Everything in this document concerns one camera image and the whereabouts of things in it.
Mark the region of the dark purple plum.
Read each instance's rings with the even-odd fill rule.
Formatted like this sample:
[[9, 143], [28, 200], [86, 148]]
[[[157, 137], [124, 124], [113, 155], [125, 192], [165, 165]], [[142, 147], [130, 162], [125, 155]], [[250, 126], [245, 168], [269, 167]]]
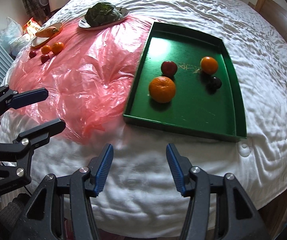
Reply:
[[211, 91], [216, 91], [216, 90], [220, 89], [221, 87], [222, 87], [222, 81], [220, 78], [218, 78], [216, 76], [210, 77], [210, 79], [206, 85], [206, 88], [208, 90], [211, 90]]

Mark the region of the large bumpy orange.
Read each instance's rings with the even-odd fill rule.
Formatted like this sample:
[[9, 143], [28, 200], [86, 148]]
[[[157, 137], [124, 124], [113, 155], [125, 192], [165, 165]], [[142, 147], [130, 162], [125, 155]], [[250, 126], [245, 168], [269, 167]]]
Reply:
[[150, 97], [158, 103], [170, 102], [176, 94], [175, 83], [165, 76], [155, 77], [148, 86]]

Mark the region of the small smooth orange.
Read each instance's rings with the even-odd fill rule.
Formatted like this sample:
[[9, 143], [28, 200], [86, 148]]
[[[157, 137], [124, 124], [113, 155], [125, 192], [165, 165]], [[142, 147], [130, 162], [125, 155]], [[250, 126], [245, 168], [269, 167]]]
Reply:
[[218, 62], [213, 57], [203, 57], [200, 61], [200, 67], [203, 72], [213, 75], [218, 70]]

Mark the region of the red apple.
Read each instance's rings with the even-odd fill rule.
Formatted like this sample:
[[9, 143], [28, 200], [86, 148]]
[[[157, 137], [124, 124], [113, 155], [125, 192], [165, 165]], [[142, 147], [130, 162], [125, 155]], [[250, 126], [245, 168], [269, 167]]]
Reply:
[[36, 53], [35, 50], [31, 50], [31, 51], [29, 52], [29, 57], [30, 57], [31, 59], [33, 59], [34, 57], [36, 57], [36, 55], [37, 55], [37, 53]]
[[41, 63], [46, 63], [48, 60], [50, 60], [49, 54], [42, 54], [41, 55]]
[[178, 70], [178, 66], [173, 61], [164, 61], [161, 64], [161, 72], [164, 76], [173, 77]]

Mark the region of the translucent plastic bag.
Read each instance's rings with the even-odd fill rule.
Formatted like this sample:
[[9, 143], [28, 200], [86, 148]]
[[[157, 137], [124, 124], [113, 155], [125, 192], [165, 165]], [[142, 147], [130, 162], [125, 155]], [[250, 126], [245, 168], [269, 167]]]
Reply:
[[25, 34], [19, 23], [7, 17], [7, 27], [0, 31], [1, 46], [13, 57], [31, 41], [29, 34]]

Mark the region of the orange rimmed white plate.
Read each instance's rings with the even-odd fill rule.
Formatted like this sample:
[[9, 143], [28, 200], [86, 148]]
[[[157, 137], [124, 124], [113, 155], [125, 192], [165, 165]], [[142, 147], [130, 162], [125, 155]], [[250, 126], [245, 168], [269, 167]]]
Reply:
[[43, 47], [46, 43], [48, 43], [51, 39], [56, 37], [60, 34], [63, 28], [63, 24], [60, 22], [57, 22], [55, 24], [50, 25], [50, 27], [55, 27], [57, 29], [57, 32], [54, 33], [51, 37], [34, 37], [31, 42], [31, 48], [32, 49], [39, 49]]

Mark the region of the white bed quilt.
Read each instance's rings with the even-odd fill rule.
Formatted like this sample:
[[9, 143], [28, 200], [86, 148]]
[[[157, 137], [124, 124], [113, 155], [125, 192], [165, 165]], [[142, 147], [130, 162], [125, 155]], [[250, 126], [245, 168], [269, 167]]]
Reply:
[[[97, 225], [138, 238], [176, 237], [188, 201], [175, 189], [166, 145], [174, 143], [191, 163], [212, 174], [234, 173], [257, 208], [287, 189], [287, 43], [260, 14], [233, 0], [71, 0], [49, 23], [84, 18], [109, 2], [144, 16], [223, 40], [235, 67], [244, 102], [246, 139], [219, 142], [125, 124], [122, 115], [95, 132], [86, 144], [62, 136], [32, 158], [34, 190], [47, 173], [63, 176], [85, 165], [103, 145], [115, 150], [103, 192], [92, 202]], [[0, 142], [11, 142], [37, 121], [19, 110], [4, 114]]]

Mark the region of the bumpy orange at back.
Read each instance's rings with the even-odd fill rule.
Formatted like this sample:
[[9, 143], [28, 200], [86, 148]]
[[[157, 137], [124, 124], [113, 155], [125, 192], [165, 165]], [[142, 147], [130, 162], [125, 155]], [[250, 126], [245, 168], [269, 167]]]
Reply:
[[64, 49], [63, 42], [55, 42], [51, 47], [51, 51], [54, 55], [58, 55], [63, 49]]

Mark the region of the red yellow snack package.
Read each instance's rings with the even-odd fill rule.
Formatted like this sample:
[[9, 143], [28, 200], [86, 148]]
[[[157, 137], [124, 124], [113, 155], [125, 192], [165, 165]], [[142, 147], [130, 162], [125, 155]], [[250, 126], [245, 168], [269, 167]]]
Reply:
[[29, 34], [30, 36], [35, 36], [35, 34], [41, 29], [41, 26], [34, 20], [30, 18], [28, 22], [23, 27], [23, 33]]

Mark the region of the large orange carrot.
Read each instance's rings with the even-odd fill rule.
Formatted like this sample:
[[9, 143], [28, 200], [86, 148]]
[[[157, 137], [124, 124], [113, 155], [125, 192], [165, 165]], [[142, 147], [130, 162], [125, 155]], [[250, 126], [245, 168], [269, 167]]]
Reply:
[[54, 26], [49, 26], [47, 28], [44, 28], [42, 30], [39, 30], [36, 33], [36, 37], [52, 37], [55, 33], [59, 32], [59, 29], [57, 29]]

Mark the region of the pink plastic sheet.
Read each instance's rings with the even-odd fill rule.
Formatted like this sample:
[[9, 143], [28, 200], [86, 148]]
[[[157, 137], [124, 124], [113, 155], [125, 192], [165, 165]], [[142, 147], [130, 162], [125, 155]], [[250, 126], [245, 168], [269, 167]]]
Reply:
[[10, 87], [19, 92], [46, 88], [49, 95], [19, 112], [38, 123], [61, 118], [66, 123], [62, 136], [86, 144], [122, 115], [153, 23], [149, 17], [128, 16], [107, 29], [87, 31], [71, 20], [50, 41], [63, 43], [59, 54], [30, 58], [24, 49], [10, 70]]

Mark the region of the white heart shaped plate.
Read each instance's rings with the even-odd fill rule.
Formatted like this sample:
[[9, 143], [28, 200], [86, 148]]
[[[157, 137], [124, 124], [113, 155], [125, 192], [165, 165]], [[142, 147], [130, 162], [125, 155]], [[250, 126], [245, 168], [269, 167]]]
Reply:
[[105, 25], [101, 25], [101, 26], [98, 26], [98, 27], [91, 27], [85, 20], [85, 18], [81, 18], [79, 20], [79, 23], [78, 23], [78, 26], [82, 29], [85, 29], [85, 30], [89, 30], [89, 31], [95, 31], [95, 30], [102, 30], [102, 29], [106, 29], [108, 27], [112, 27], [114, 25], [117, 25], [117, 24], [120, 24], [122, 23], [123, 21], [126, 20], [126, 18], [128, 17], [128, 15], [130, 14], [130, 11], [126, 8], [123, 8], [123, 7], [117, 7], [116, 9], [118, 9], [118, 11], [121, 13], [121, 18], [117, 21], [114, 21], [112, 23], [109, 23], [109, 24], [105, 24]]

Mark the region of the green tray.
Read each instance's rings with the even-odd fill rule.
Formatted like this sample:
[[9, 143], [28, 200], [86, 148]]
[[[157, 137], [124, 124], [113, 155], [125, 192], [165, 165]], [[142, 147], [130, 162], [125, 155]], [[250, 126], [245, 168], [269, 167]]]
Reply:
[[[213, 57], [218, 70], [201, 70], [203, 57]], [[161, 75], [161, 64], [173, 61], [175, 97], [154, 101], [149, 83]], [[221, 79], [216, 91], [206, 88], [210, 77]], [[247, 136], [242, 93], [235, 67], [218, 37], [179, 25], [152, 24], [124, 110], [128, 124], [207, 139], [238, 142]]]

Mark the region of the dark green leafy vegetable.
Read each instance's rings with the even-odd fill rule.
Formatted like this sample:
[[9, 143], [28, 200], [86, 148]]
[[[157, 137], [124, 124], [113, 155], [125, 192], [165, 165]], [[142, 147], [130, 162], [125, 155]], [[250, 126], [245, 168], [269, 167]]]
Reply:
[[91, 27], [99, 27], [120, 20], [122, 14], [112, 3], [99, 2], [87, 10], [84, 18]]

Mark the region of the wooden headboard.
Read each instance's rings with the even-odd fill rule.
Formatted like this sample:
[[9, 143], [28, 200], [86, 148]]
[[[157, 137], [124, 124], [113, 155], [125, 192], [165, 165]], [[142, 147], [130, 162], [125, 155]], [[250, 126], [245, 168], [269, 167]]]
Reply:
[[268, 21], [287, 42], [287, 11], [273, 0], [257, 0], [248, 5]]

